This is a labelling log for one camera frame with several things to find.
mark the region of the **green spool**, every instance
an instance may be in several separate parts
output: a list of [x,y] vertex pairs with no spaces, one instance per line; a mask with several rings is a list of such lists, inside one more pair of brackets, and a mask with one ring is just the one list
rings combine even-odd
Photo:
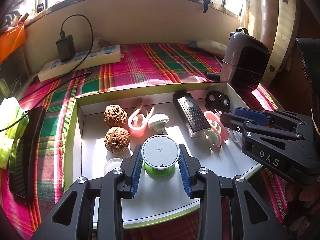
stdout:
[[147,173],[157,177],[164,177],[169,175],[171,172],[173,172],[174,168],[175,166],[172,166],[165,170],[156,170],[144,162],[144,169],[147,171]]

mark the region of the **white cardboard box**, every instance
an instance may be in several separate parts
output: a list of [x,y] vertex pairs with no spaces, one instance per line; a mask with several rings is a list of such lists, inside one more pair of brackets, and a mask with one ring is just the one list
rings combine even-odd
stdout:
[[[144,88],[110,91],[77,98],[70,119],[65,153],[65,188],[78,177],[88,179],[103,177],[106,162],[114,157],[132,155],[136,144],[157,134],[148,129],[141,138],[130,138],[130,145],[122,155],[113,155],[104,145],[108,131],[104,123],[104,110],[108,105],[121,105],[130,115],[139,101],[155,113],[169,117],[166,131],[178,144],[184,143],[189,155],[199,159],[203,167],[219,176],[233,178],[236,175],[250,176],[260,165],[241,152],[242,143],[229,139],[221,147],[211,145],[205,138],[190,139],[174,104],[172,96],[178,91],[188,91],[201,110],[205,109],[205,96],[211,90],[225,93],[231,101],[231,112],[237,107],[246,107],[238,94],[224,82],[168,84]],[[97,226],[99,198],[96,198],[93,226]],[[138,192],[132,200],[122,200],[124,228],[152,225],[187,214],[199,207],[199,199],[189,199],[184,192],[178,163],[175,171],[167,177],[150,177],[142,167]]]

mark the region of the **white wall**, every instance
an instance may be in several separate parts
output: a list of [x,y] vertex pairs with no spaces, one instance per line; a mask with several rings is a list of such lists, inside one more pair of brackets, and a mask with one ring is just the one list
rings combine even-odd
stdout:
[[[56,41],[63,20],[71,14],[84,14],[92,23],[94,37],[112,45],[130,43],[183,43],[210,39],[228,43],[231,31],[241,21],[210,8],[203,14],[202,4],[187,0],[86,0],[51,12],[27,26],[24,53],[31,72],[40,71],[58,58]],[[64,24],[72,34],[76,52],[89,49],[90,28],[82,17]]]

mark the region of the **black cable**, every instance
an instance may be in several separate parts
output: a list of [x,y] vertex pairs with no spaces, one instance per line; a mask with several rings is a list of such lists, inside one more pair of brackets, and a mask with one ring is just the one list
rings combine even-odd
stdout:
[[20,122],[23,118],[25,118],[31,110],[35,109],[35,108],[42,102],[42,100],[44,100],[48,95],[50,95],[52,92],[54,92],[54,91],[57,90],[58,88],[62,87],[63,85],[65,85],[65,84],[67,84],[67,83],[69,83],[69,82],[70,82],[71,80],[73,80],[73,79],[80,78],[80,77],[84,77],[84,76],[89,76],[91,73],[92,73],[92,71],[87,72],[87,73],[84,73],[84,74],[81,74],[81,75],[76,76],[76,77],[72,77],[72,78],[70,78],[69,80],[67,80],[66,82],[64,82],[63,84],[61,84],[61,85],[57,86],[56,88],[52,89],[52,90],[49,91],[43,98],[41,98],[41,99],[39,100],[39,102],[36,103],[36,105],[34,105],[30,110],[28,110],[19,120],[15,121],[13,124],[9,125],[7,128],[4,128],[4,129],[0,130],[0,132],[3,132],[3,131],[5,131],[5,130],[8,130],[9,128],[15,126],[18,122]]
[[89,56],[89,54],[90,54],[90,52],[91,52],[91,50],[92,50],[92,47],[93,47],[94,38],[93,38],[93,29],[92,29],[91,22],[89,21],[89,19],[88,19],[86,16],[84,16],[84,15],[82,15],[82,14],[73,14],[73,15],[67,17],[67,18],[63,21],[63,23],[62,23],[62,25],[61,25],[60,37],[61,37],[61,38],[64,37],[63,24],[65,23],[66,20],[68,20],[69,18],[71,18],[71,17],[73,17],[73,16],[82,16],[82,17],[84,17],[84,18],[88,21],[88,23],[89,23],[89,25],[90,25],[92,41],[91,41],[91,46],[90,46],[90,49],[89,49],[87,55],[84,57],[83,60],[80,61],[80,63],[79,63],[78,65],[76,65],[76,66],[75,66],[73,69],[71,69],[68,73],[65,73],[65,74],[63,74],[62,76],[57,77],[57,78],[51,80],[51,81],[48,82],[47,84],[44,84],[44,85],[42,85],[41,87],[39,87],[39,88],[37,88],[36,90],[34,90],[33,92],[25,95],[23,98],[21,98],[21,99],[19,100],[19,102],[20,102],[22,99],[24,99],[24,98],[26,98],[26,97],[34,94],[35,92],[39,91],[41,88],[43,88],[43,87],[45,87],[45,86],[47,86],[47,85],[49,85],[49,84],[51,84],[51,83],[53,83],[53,82],[61,79],[61,78],[63,78],[64,76],[68,75],[69,73],[71,73],[72,71],[74,71],[77,67],[79,67],[79,66],[85,61],[85,59]]

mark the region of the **plaid bedsheet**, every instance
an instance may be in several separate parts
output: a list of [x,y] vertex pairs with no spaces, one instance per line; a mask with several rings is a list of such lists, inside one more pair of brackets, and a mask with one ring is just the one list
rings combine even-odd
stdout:
[[[42,102],[46,116],[36,152],[33,201],[27,202],[14,197],[8,188],[8,173],[0,169],[0,204],[24,239],[30,239],[41,220],[64,193],[66,131],[76,96],[159,84],[208,82],[203,75],[204,71],[220,72],[220,65],[211,54],[195,51],[185,45],[127,45],[121,47],[121,52],[124,54],[121,62],[90,68],[93,72],[90,76],[72,80]],[[87,71],[84,69],[71,73],[46,86],[23,99],[21,106],[26,110],[30,109],[47,91],[72,75],[77,76]],[[27,93],[33,92],[42,84],[33,84]],[[251,94],[241,96],[252,109],[273,110],[280,107],[262,86]],[[251,179],[251,183],[282,221],[286,201],[278,177],[263,169]],[[194,239],[197,217],[195,212],[164,224],[127,230],[126,239]]]

